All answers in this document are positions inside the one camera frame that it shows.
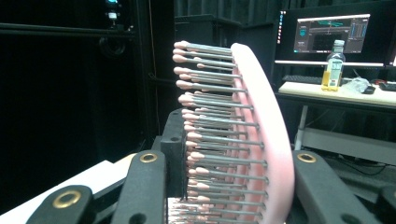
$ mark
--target glass bottle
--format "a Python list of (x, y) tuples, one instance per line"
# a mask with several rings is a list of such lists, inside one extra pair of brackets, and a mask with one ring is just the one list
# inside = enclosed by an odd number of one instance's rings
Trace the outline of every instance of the glass bottle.
[(334, 40), (332, 53), (327, 56), (327, 65), (323, 72), (321, 83), (323, 91), (338, 91), (343, 74), (343, 63), (346, 61), (346, 56), (343, 54), (344, 43), (344, 40)]

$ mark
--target metal bristle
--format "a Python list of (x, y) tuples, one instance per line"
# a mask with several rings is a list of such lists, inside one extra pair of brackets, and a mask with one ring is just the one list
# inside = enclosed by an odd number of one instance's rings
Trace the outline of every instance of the metal bristle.
[[(185, 41), (177, 42), (175, 48), (176, 63), (197, 63), (198, 69), (210, 70), (174, 70), (180, 79), (192, 81), (179, 80), (182, 90), (198, 91), (187, 91), (178, 99), (189, 107), (182, 111), (187, 132), (188, 198), (172, 202), (169, 223), (258, 224), (265, 211), (263, 201), (269, 197), (264, 188), (270, 182), (265, 175), (248, 171), (265, 170), (268, 164), (249, 158), (253, 148), (265, 147), (261, 139), (250, 137), (260, 126), (246, 120), (246, 113), (254, 113), (254, 107), (240, 100), (241, 94), (248, 97), (248, 90), (234, 85), (243, 78), (235, 72), (233, 53)], [(259, 200), (251, 201), (251, 195)]]

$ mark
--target computer mouse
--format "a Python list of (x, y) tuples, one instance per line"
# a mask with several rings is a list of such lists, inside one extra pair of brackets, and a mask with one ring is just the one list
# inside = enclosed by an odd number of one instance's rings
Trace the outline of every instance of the computer mouse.
[(364, 90), (364, 92), (362, 92), (363, 94), (373, 94), (375, 91), (375, 87), (374, 86), (368, 86), (366, 88), (366, 90)]

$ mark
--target computer monitor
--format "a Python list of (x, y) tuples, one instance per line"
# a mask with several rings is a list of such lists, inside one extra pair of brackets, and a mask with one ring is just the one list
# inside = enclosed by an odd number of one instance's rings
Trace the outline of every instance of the computer monitor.
[(382, 67), (396, 23), (396, 1), (280, 11), (276, 63), (326, 64), (335, 39), (346, 65)]

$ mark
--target pink hairbrush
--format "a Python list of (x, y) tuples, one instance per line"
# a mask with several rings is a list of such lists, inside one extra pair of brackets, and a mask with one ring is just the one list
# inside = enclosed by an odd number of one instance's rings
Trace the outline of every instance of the pink hairbrush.
[(247, 46), (175, 43), (187, 132), (188, 199), (170, 223), (283, 223), (294, 170), (290, 141), (266, 75)]

